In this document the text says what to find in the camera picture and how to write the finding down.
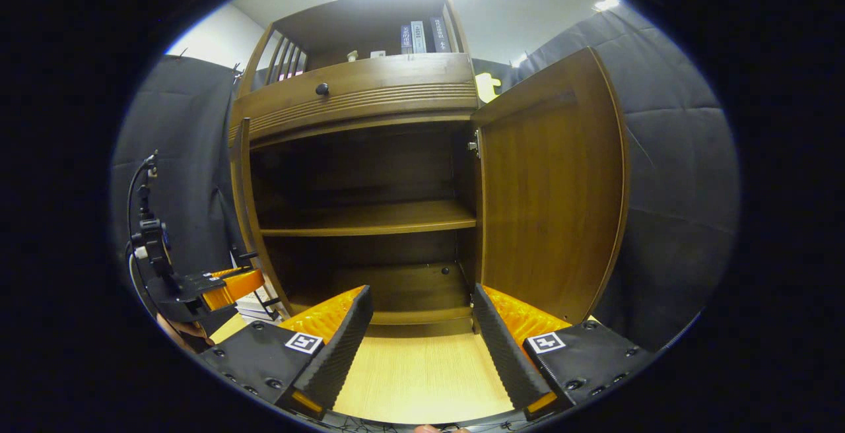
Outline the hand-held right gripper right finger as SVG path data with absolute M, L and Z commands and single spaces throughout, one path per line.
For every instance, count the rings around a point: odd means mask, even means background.
M 656 357 L 600 322 L 571 324 L 482 284 L 473 289 L 473 317 L 510 402 L 528 420 L 591 403 Z

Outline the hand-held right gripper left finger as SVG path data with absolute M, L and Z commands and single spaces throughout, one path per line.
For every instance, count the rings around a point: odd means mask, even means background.
M 250 323 L 200 358 L 247 394 L 322 420 L 334 409 L 373 313 L 370 286 L 357 286 L 280 325 Z

